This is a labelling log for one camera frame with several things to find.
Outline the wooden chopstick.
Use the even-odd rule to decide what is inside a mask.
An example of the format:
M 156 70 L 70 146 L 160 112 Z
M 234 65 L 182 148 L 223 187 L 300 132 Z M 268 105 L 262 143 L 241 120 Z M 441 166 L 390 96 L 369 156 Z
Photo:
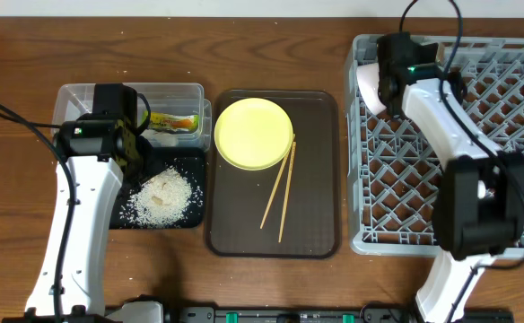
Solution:
M 263 214 L 263 217 L 262 217 L 262 220 L 261 220 L 261 224 L 259 226 L 259 229 L 263 229 L 264 226 L 265 226 L 265 223 L 266 223 L 266 218 L 269 214 L 269 211 L 271 209 L 271 206 L 273 204 L 273 201 L 275 199 L 275 194 L 276 194 L 276 191 L 278 189 L 278 185 L 280 184 L 280 180 L 281 180 L 281 177 L 283 175 L 283 172 L 284 172 L 284 169 L 285 169 L 285 165 L 286 165 L 286 162 L 290 156 L 290 153 L 293 149 L 293 147 L 295 146 L 295 141 L 292 142 L 291 146 L 290 146 L 290 149 L 288 150 L 288 153 L 283 157 L 282 159 L 282 162 L 281 162 L 281 165 L 280 165 L 280 168 L 279 168 L 279 171 L 276 175 L 276 178 L 275 178 L 275 183 L 273 185 L 273 188 L 272 188 L 272 191 L 271 191 L 271 194 L 270 194 L 270 197 L 268 198 L 268 201 L 267 201 L 267 204 L 266 204 L 266 209 L 265 209 L 265 212 Z
M 284 235 L 284 225 L 285 225 L 285 219 L 286 219 L 287 208 L 288 208 L 289 197 L 290 197 L 290 189 L 291 189 L 291 182 L 292 182 L 292 175 L 293 175 L 293 165 L 294 165 L 294 159 L 295 159 L 296 145 L 297 145 L 296 142 L 293 141 L 292 146 L 291 146 L 288 173 L 287 173 L 286 185 L 285 185 L 285 191 L 284 191 L 284 202 L 283 202 L 279 236 L 278 236 L 279 243 L 282 242 L 283 235 Z

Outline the yellow plate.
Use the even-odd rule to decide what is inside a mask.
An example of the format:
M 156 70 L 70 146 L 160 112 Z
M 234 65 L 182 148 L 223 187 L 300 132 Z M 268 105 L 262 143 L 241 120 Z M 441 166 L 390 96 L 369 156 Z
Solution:
M 233 102 L 214 126 L 218 153 L 242 170 L 264 170 L 277 164 L 293 143 L 293 123 L 278 104 L 261 98 Z

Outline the green snack wrapper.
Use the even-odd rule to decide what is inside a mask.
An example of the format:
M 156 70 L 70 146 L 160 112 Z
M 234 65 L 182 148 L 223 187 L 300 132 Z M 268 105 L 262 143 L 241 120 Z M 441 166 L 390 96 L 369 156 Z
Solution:
M 193 133 L 198 128 L 199 116 L 197 114 L 192 115 L 174 115 L 161 112 L 144 112 L 143 122 L 147 118 L 148 130 L 156 132 L 166 132 L 171 134 L 189 134 Z

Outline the white tissue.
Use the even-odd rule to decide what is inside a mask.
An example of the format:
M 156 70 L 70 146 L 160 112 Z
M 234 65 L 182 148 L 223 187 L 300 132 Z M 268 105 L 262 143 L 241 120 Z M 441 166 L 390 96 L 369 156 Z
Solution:
M 179 145 L 179 137 L 166 132 L 151 131 L 144 137 L 153 147 L 176 147 Z

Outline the white rice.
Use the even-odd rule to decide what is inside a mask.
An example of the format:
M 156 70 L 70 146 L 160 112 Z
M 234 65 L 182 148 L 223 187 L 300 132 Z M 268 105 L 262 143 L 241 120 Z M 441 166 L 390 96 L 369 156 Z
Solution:
M 130 188 L 118 202 L 118 226 L 135 229 L 192 228 L 202 222 L 204 192 L 187 170 L 169 166 Z

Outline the white pink bowl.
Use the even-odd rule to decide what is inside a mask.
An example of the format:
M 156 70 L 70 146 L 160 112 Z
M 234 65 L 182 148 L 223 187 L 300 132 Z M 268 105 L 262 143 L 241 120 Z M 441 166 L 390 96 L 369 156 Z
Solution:
M 379 97 L 379 65 L 361 65 L 356 68 L 356 81 L 359 92 L 368 111 L 379 115 L 386 109 Z

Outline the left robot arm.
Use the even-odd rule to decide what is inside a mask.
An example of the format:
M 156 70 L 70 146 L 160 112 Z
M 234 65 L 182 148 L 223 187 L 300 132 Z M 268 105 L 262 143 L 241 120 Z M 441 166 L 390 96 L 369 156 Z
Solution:
M 109 221 L 123 179 L 142 160 L 136 136 L 118 120 L 61 125 L 48 148 L 57 158 L 57 200 L 39 278 L 20 322 L 102 322 Z

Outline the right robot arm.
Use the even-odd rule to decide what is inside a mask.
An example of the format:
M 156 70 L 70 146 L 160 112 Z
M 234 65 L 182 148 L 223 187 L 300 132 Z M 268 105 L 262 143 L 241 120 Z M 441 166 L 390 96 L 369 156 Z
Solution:
M 524 232 L 524 155 L 506 153 L 462 109 L 458 72 L 436 64 L 385 67 L 356 76 L 368 110 L 412 120 L 442 169 L 432 211 L 441 250 L 415 296 L 424 322 L 454 322 L 487 269 Z

